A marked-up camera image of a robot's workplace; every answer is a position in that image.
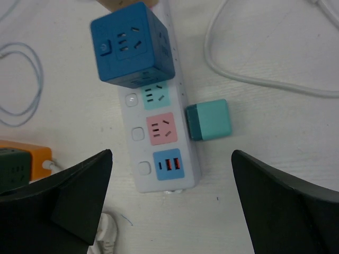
orange usb port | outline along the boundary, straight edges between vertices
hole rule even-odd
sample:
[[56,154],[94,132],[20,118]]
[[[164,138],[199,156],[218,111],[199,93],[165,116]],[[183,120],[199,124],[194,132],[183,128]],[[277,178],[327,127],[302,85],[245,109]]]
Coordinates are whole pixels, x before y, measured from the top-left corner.
[[172,170],[171,160],[166,159],[166,166],[168,171]]
[[178,158],[174,158],[174,166],[175,169],[180,169],[180,162]]

orange power strip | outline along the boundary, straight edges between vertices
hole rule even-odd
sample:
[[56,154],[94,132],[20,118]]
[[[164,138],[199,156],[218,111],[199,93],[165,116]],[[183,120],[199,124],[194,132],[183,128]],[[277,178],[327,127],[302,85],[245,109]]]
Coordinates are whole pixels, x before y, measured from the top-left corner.
[[29,152],[32,156],[31,179],[30,181],[45,178],[51,175],[51,170],[44,169],[42,163],[45,160],[52,160],[52,151],[48,147],[35,146],[6,140],[0,140],[0,148],[15,148]]

white power strip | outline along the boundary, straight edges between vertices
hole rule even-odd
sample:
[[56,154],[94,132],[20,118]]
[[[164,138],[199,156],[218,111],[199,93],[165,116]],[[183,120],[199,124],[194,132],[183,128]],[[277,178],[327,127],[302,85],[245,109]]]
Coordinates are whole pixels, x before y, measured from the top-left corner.
[[[201,178],[195,143],[186,124],[188,100],[169,8],[168,0],[160,0],[153,12],[167,27],[175,77],[139,89],[119,87],[133,176],[141,193],[192,188]],[[156,100],[166,101],[167,106],[148,107]]]

teal socket module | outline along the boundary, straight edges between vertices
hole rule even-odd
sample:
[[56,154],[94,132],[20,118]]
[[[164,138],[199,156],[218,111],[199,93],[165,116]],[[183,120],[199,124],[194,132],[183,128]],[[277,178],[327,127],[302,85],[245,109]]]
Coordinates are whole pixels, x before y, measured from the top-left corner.
[[232,134],[228,105],[225,99],[188,106],[186,117],[194,141],[211,140]]

white table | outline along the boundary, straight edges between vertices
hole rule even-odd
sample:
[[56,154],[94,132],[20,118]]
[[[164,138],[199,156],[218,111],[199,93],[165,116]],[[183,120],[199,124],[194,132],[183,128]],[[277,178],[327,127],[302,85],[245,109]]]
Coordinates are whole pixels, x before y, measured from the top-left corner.
[[[9,2],[2,1],[0,10]],[[181,195],[137,193],[117,88],[98,79],[88,28],[108,11],[87,0],[23,2],[0,25],[0,44],[15,40],[34,47],[46,83],[34,118],[17,129],[0,126],[0,139],[49,146],[64,168],[111,149],[114,166],[105,209],[118,222],[118,254],[253,253],[231,168],[235,149],[339,191],[339,99],[216,75],[203,61],[202,44],[220,1],[172,0],[189,100],[225,98],[234,134],[198,144],[203,179],[196,188]],[[306,1],[231,0],[216,27],[213,55],[242,74],[339,89],[339,32]],[[0,78],[2,105],[21,109],[31,100],[36,84],[23,59],[0,61]]]

